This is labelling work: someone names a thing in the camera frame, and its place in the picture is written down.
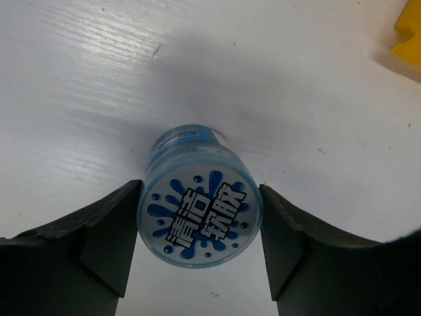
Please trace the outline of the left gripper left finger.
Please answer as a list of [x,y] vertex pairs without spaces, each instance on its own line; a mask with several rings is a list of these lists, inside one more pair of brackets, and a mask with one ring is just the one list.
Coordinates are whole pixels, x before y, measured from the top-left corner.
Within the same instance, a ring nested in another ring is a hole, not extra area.
[[137,238],[141,181],[1,239],[2,315],[114,315]]

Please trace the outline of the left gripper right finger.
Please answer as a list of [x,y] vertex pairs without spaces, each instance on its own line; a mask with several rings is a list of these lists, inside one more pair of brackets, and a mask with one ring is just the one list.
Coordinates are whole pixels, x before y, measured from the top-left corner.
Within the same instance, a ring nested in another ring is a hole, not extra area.
[[280,315],[419,315],[420,232],[380,243],[294,206],[269,186],[260,228]]

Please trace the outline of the blue putty jar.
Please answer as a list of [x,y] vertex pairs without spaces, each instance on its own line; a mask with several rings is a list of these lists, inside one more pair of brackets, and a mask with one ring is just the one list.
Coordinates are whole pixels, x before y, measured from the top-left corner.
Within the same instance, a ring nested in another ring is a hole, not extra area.
[[226,139],[207,126],[180,126],[153,145],[137,228],[159,259],[187,269],[223,264],[255,239],[262,197]]

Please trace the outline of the yellow four-compartment organizer tray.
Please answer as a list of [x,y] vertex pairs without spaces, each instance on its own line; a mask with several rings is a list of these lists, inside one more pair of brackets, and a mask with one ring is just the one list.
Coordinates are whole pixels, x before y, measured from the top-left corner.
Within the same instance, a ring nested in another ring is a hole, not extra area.
[[397,59],[420,68],[420,0],[407,2],[395,23],[401,43],[392,49]]

